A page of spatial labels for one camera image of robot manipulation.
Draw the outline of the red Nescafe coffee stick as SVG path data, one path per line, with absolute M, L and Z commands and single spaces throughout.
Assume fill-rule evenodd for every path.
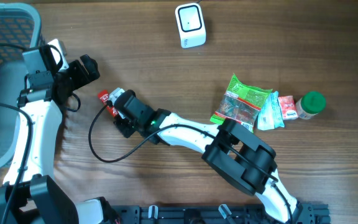
M 101 102 L 106 105 L 107 111 L 110 113 L 110 115 L 115 118 L 119 113 L 113 106 L 112 101 L 110 100 L 110 96 L 107 90 L 102 90 L 98 93 L 98 98 L 101 100 Z

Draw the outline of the green snack bag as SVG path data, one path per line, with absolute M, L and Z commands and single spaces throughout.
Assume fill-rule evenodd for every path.
M 225 119 L 233 119 L 253 132 L 255 121 L 271 92 L 272 89 L 265 90 L 245 85 L 233 74 L 219 107 L 210 121 L 223 124 Z

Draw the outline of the light blue snack packet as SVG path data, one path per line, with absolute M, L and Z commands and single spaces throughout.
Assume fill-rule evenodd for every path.
M 267 97 L 257 117 L 257 129 L 261 131 L 275 128 L 284 128 L 282 112 L 278 104 L 278 91 L 272 92 Z

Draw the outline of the small orange box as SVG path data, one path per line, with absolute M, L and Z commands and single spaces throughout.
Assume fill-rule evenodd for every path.
M 293 96 L 279 96 L 278 103 L 280 105 L 283 120 L 292 120 L 298 118 Z

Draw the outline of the green lid jar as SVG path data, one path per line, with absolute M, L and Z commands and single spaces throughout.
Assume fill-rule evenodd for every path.
M 302 96 L 295 104 L 298 117 L 311 119 L 326 107 L 325 97 L 317 91 L 310 91 Z

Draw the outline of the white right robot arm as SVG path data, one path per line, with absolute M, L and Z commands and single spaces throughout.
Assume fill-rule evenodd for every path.
M 297 199 L 283 186 L 275 151 L 233 119 L 223 124 L 203 124 L 169 110 L 152 109 L 132 90 L 115 89 L 109 95 L 119 115 L 116 125 L 130 137 L 138 132 L 153 144 L 181 146 L 201 153 L 201 158 L 226 182 L 256 196 L 265 212 L 281 223 L 293 223 Z

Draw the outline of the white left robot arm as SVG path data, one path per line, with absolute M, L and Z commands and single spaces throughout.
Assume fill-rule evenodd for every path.
M 15 116 L 0 113 L 2 125 L 15 121 L 12 164 L 0 187 L 0 223 L 106 223 L 112 213 L 100 197 L 74 204 L 53 179 L 60 109 L 73 91 L 99 78 L 98 64 L 88 55 L 60 71 L 52 57 L 9 65 L 0 88 L 4 99 L 17 98 Z

